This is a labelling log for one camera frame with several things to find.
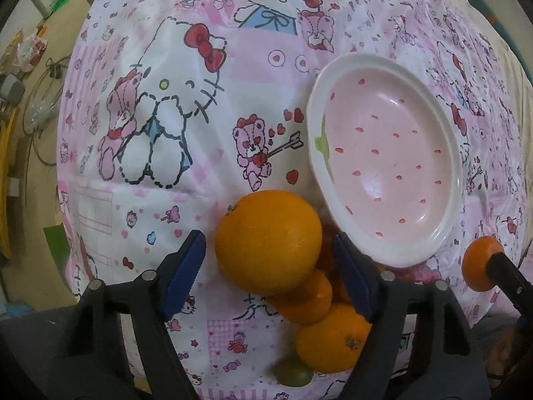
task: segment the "hello kitty print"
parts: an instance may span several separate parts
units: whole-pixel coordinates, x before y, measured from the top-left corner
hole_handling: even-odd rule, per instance
[[[439,251],[395,272],[425,285],[444,280],[470,323],[483,317],[499,290],[468,289],[460,263],[483,235],[518,262],[523,160],[497,55],[445,0],[95,0],[58,127],[73,294],[94,278],[119,283],[155,269],[191,230],[212,236],[250,192],[293,191],[330,221],[308,161],[306,103],[321,69],[350,52],[409,69],[452,124],[464,203]],[[280,388],[271,369],[291,351],[293,328],[264,296],[220,274],[209,239],[166,328],[203,399],[337,398],[349,376],[316,373],[305,387]],[[123,333],[132,372],[142,375],[131,324]]]

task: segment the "screw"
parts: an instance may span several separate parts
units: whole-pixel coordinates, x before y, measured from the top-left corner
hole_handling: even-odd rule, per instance
[[[391,271],[383,271],[381,272],[381,274],[379,274],[379,276],[385,281],[394,281],[394,279],[396,278],[394,272]]]
[[[89,283],[89,288],[91,290],[98,290],[100,286],[102,285],[102,282],[99,279],[94,279]]]
[[[439,279],[435,281],[435,287],[444,292],[448,288],[448,285],[446,284],[446,282]]]
[[[157,272],[155,272],[154,270],[150,269],[150,270],[147,270],[147,271],[144,271],[142,274],[141,274],[141,278],[145,281],[151,281],[151,280],[154,280],[156,279],[157,277]]]

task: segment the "cartoon bear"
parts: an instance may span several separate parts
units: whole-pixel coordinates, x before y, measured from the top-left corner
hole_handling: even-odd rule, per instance
[[[114,160],[119,149],[137,129],[137,121],[133,116],[137,101],[137,89],[142,79],[142,73],[131,69],[125,77],[120,77],[115,88],[107,98],[109,111],[109,130],[98,144],[100,160],[98,171],[103,180],[111,180],[115,175]]]
[[[240,118],[233,131],[237,147],[237,163],[244,168],[243,177],[252,191],[257,191],[269,177],[272,166],[268,162],[268,148],[265,146],[265,121],[252,114],[248,119]]]

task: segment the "pink plaid pattern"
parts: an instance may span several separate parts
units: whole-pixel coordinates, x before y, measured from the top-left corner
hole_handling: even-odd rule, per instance
[[[211,362],[218,361],[222,351],[227,350],[229,342],[233,340],[235,325],[239,326],[234,320],[207,320]]]

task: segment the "plastic bag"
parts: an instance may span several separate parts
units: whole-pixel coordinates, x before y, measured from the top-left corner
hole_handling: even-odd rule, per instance
[[[37,34],[32,33],[26,37],[19,44],[17,48],[17,58],[19,61],[20,69],[23,72],[31,72],[35,69],[35,66],[41,61],[44,51],[46,50],[48,41],[40,38]]]

